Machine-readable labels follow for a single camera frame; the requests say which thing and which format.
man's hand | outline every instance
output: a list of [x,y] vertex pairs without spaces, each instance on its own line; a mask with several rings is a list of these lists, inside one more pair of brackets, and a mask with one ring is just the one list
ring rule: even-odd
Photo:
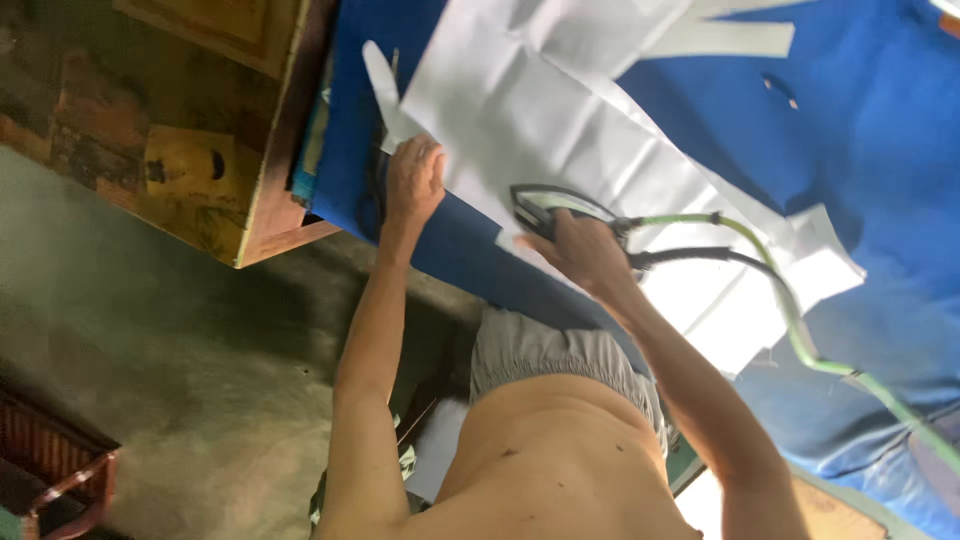
[[387,172],[387,218],[384,230],[419,236],[444,199],[443,146],[422,134],[396,147]]
[[606,223],[590,217],[574,219],[567,209],[554,212],[557,243],[534,233],[517,239],[537,250],[599,302],[613,306],[626,291],[636,291],[627,254]]

man's arm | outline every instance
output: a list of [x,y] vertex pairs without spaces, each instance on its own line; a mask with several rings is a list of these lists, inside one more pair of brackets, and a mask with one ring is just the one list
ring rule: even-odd
[[444,156],[428,136],[399,147],[387,174],[387,219],[353,315],[333,388],[333,429],[317,538],[389,538],[410,517],[388,403],[403,341],[407,271],[444,197]]
[[606,224],[557,212],[557,243],[525,242],[603,304],[636,340],[681,431],[724,489],[724,537],[808,538],[790,472],[733,387],[650,304]]

man's right hand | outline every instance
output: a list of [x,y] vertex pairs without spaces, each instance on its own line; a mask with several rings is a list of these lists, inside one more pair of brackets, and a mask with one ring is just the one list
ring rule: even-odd
[[627,254],[606,223],[594,218],[574,219],[567,209],[554,212],[557,242],[534,233],[517,238],[517,244],[533,248],[594,299],[614,307],[627,294],[639,289],[631,274]]

black cable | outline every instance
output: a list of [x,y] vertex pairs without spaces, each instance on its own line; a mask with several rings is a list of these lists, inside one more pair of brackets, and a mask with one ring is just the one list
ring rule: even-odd
[[635,270],[647,271],[650,268],[662,263],[669,262],[671,260],[683,260],[687,258],[708,258],[712,260],[736,260],[742,262],[747,266],[752,266],[755,269],[763,272],[767,275],[768,278],[772,279],[774,283],[784,291],[789,291],[790,287],[787,286],[783,278],[780,277],[780,274],[776,270],[771,268],[764,262],[756,260],[755,258],[747,257],[736,251],[722,247],[722,248],[678,248],[674,250],[663,250],[658,252],[643,252],[636,254],[629,254],[630,265],[634,267]]

wooden furniture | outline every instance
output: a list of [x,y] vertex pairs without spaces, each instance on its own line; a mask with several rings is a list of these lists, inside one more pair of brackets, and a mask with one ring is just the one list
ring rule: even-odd
[[119,445],[0,389],[0,505],[24,540],[76,538],[102,519]]
[[336,0],[11,0],[0,143],[242,267],[338,231],[289,191]]

